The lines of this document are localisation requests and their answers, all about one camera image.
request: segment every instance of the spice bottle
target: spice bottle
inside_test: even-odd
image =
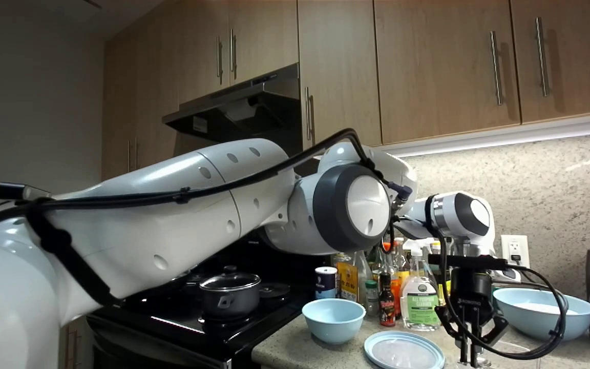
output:
[[[395,297],[392,293],[389,272],[381,272],[379,323],[395,326]]]

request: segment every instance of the bottle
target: bottle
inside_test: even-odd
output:
[[[338,282],[340,282],[340,297],[353,298],[364,305],[360,284],[368,275],[368,260],[364,252],[353,252],[348,257],[337,261],[338,268]]]
[[[392,254],[387,254],[389,264],[392,264],[392,293],[395,298],[395,317],[402,317],[402,308],[400,308],[400,298],[402,298],[402,286],[405,284],[407,277],[410,277],[410,261],[407,261],[407,252],[402,245],[402,239],[395,241],[395,247],[392,249]]]
[[[364,257],[364,249],[356,249],[353,254],[353,264],[356,268],[356,300],[369,311],[369,289],[371,289],[371,279],[369,279],[369,260]]]
[[[364,309],[368,316],[371,317],[379,316],[379,275],[381,275],[381,261],[378,257],[378,245],[373,245],[368,252],[368,275],[363,281]]]
[[[392,293],[392,277],[389,272],[381,272],[381,293],[379,293],[379,323],[395,326],[395,298]]]
[[[402,323],[417,331],[434,331],[439,326],[436,281],[423,257],[420,247],[413,247],[410,279],[402,289]]]
[[[346,252],[338,252],[334,257],[334,266],[338,271],[338,297],[356,300],[356,268],[353,266],[353,256]]]

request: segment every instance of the black stove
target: black stove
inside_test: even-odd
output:
[[[263,277],[261,302],[248,316],[206,316],[199,282],[224,264]],[[252,348],[300,316],[314,298],[315,266],[327,256],[295,256],[244,239],[184,277],[127,298],[124,309],[99,309],[88,323],[95,369],[258,367]]]

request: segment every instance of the cabinet handle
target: cabinet handle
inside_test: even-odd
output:
[[[233,79],[237,78],[237,42],[235,42],[235,32],[231,32],[231,71]]]
[[[307,87],[307,134],[311,139],[311,145],[315,144],[315,95],[311,94],[311,87]]]
[[[224,74],[225,74],[225,71],[224,71],[224,65],[221,65],[221,50],[224,50],[224,48],[221,48],[221,38],[217,38],[217,81],[219,81],[219,83],[224,81],[221,78],[224,78]]]
[[[503,74],[500,74],[500,48],[499,48],[499,32],[493,31],[493,70],[495,70],[495,89],[497,89],[497,103],[505,103],[505,89],[503,89]]]
[[[549,79],[548,79],[545,32],[544,32],[541,16],[534,22],[534,31],[537,31],[537,57],[539,57],[539,74],[541,74],[541,94],[548,95],[552,89],[549,89]]]

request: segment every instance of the bowl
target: bowl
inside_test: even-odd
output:
[[[364,308],[351,298],[314,298],[302,308],[310,331],[327,344],[344,344],[360,329]]]
[[[505,320],[526,335],[548,339],[557,326],[559,308],[552,290],[499,289],[495,290]],[[563,339],[581,337],[590,327],[590,302],[574,295],[568,298]]]

